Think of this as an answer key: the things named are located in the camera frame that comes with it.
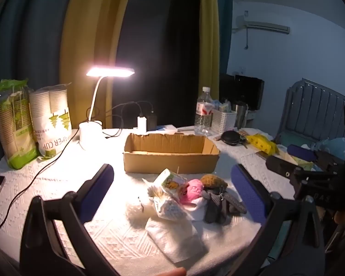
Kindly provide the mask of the left hand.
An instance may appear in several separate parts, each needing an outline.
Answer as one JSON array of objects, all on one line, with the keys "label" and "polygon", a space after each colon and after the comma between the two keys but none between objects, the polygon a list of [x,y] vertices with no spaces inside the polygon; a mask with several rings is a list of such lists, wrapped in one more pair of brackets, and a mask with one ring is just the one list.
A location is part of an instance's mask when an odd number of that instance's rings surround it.
[{"label": "left hand", "polygon": [[187,274],[186,269],[184,267],[179,267],[179,268],[170,270],[168,272],[160,273],[156,276],[186,276],[186,274]]}]

